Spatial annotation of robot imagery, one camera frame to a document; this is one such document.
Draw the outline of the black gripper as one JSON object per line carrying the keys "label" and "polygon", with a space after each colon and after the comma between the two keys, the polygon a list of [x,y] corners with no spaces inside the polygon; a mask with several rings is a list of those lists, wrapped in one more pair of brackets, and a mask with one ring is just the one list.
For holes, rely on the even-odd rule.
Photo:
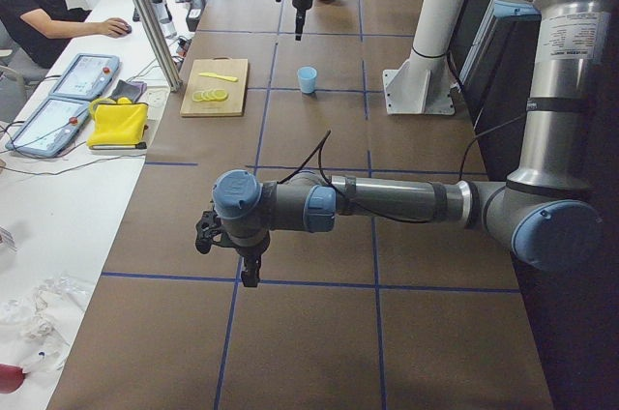
{"label": "black gripper", "polygon": [[262,240],[258,244],[250,247],[237,248],[238,254],[243,258],[241,280],[245,287],[257,287],[259,285],[261,257],[267,249],[267,240]]}
{"label": "black gripper", "polygon": [[310,9],[310,0],[292,0],[292,4],[297,10],[295,16],[295,40],[300,41],[304,34],[306,11]]}

